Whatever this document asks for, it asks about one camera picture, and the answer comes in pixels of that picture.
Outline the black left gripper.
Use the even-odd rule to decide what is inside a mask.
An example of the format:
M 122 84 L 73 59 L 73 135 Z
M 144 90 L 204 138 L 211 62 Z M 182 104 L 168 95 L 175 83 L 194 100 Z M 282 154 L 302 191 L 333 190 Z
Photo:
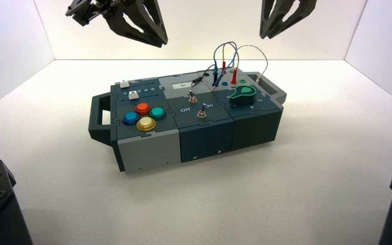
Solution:
M 134 8 L 121 8 L 127 3 L 129 1 L 72 1 L 65 16 L 85 26 L 102 15 L 109 28 L 119 36 L 156 47 L 166 45 L 168 37 L 158 2 L 135 1 Z

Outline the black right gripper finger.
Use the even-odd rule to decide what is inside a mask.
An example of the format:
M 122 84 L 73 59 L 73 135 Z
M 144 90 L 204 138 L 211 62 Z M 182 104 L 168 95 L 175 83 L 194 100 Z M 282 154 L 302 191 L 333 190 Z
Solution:
M 284 12 L 286 14 L 291 10 L 293 1 L 284 1 Z M 295 25 L 299 21 L 303 20 L 305 17 L 309 16 L 310 13 L 315 9 L 316 0 L 304 0 L 299 1 L 298 8 L 289 16 L 286 20 L 283 20 L 282 32 L 291 26 Z
M 282 32 L 284 1 L 263 0 L 261 6 L 260 31 L 261 39 L 272 39 Z

